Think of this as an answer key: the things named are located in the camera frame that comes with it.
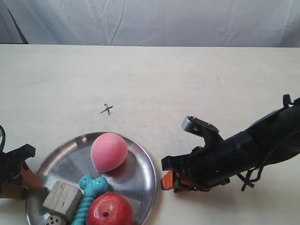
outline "teal bone toy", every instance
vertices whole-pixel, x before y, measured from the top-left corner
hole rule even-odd
[[[91,175],[84,175],[79,181],[79,187],[84,191],[84,194],[71,225],[85,225],[86,214],[90,205],[97,194],[104,193],[107,190],[108,182],[104,177],[94,179]]]

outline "white backdrop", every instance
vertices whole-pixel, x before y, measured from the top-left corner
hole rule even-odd
[[[4,0],[30,44],[300,46],[300,0]]]

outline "silver plate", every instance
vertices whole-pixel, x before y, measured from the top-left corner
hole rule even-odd
[[[94,140],[105,132],[76,137],[54,150],[37,170],[43,181],[43,189],[32,192],[26,201],[27,220],[30,225],[42,225],[49,214],[42,203],[57,180],[79,187],[79,179],[90,174],[108,180],[108,192],[125,197],[134,213],[134,225],[143,225],[147,220],[157,193],[157,178],[154,165],[147,152],[136,142],[120,135],[128,145],[128,156],[117,169],[97,172],[90,158]]]

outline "plate rim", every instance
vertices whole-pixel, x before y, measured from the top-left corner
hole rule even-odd
[[[146,154],[148,160],[150,161],[150,164],[151,164],[151,167],[152,167],[152,170],[153,170],[153,174],[154,174],[154,180],[155,180],[155,187],[154,187],[154,196],[150,202],[150,210],[145,218],[145,220],[143,221],[143,223],[141,225],[144,225],[146,223],[146,221],[148,220],[151,212],[152,212],[152,209],[153,209],[153,206],[155,204],[155,201],[156,201],[156,197],[157,197],[157,192],[158,192],[158,180],[157,180],[157,173],[156,173],[156,169],[155,169],[155,166],[154,166],[154,163],[149,155],[149,153],[146,151],[146,149],[138,142],[136,142],[135,140],[133,140],[132,138],[126,136],[126,135],[123,135],[123,134],[120,134],[120,133],[116,133],[116,132],[112,132],[112,131],[96,131],[96,132],[90,132],[90,133],[85,133],[85,134],[82,134],[82,135],[78,135],[74,138],[71,138],[67,141],[65,141],[64,143],[62,143],[61,145],[59,145],[58,147],[56,147],[54,150],[52,150],[48,155],[47,157],[39,164],[39,166],[37,167],[36,171],[35,171],[35,174],[38,173],[39,169],[41,168],[41,166],[44,164],[44,162],[55,152],[57,151],[57,149],[61,148],[62,146],[64,146],[65,144],[69,143],[70,141],[76,139],[76,138],[80,138],[80,137],[83,137],[83,136],[86,136],[86,135],[92,135],[92,134],[99,134],[99,133],[102,133],[102,134],[105,134],[105,133],[114,133],[116,135],[120,135],[121,137],[125,137],[129,140],[131,140],[133,143],[137,144],[142,150],[143,152]],[[26,199],[26,203],[25,203],[25,211],[26,211],[26,218],[27,218],[27,222],[29,225],[32,225],[30,220],[29,220],[29,215],[28,215],[28,199]]]

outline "pink ball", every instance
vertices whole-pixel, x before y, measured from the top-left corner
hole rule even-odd
[[[124,162],[127,154],[126,142],[114,133],[100,135],[90,150],[93,165],[99,172],[107,172],[117,168]]]

